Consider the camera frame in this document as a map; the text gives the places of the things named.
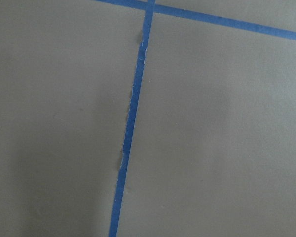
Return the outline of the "brown paper table cover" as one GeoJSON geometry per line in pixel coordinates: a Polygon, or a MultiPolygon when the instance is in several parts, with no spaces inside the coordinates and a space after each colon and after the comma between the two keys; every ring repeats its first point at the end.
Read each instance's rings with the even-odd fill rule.
{"type": "Polygon", "coordinates": [[[0,0],[0,237],[296,237],[296,0],[0,0]]]}

